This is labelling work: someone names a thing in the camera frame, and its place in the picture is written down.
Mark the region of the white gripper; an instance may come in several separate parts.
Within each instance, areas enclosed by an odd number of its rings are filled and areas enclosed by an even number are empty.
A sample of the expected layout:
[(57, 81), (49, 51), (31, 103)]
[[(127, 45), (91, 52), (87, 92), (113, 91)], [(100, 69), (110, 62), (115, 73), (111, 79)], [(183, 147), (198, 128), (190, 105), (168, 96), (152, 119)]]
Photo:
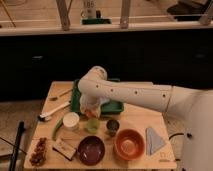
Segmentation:
[(92, 96), (83, 94), (80, 97), (80, 112), (85, 115), (85, 111), (86, 110), (97, 111), (97, 113), (98, 113), (98, 115), (100, 117), (100, 115), (101, 115), (101, 106), (106, 104), (106, 103), (108, 103), (108, 102), (109, 102), (108, 98), (92, 97)]

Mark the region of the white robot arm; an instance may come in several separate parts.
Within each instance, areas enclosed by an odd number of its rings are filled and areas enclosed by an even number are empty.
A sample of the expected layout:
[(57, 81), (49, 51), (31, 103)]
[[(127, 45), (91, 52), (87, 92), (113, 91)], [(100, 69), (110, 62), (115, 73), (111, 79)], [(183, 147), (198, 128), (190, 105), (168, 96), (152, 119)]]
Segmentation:
[(92, 67), (79, 80), (78, 89), (83, 110), (97, 108), (101, 98), (108, 98), (182, 117), (182, 171), (213, 171), (213, 89), (111, 82), (100, 66)]

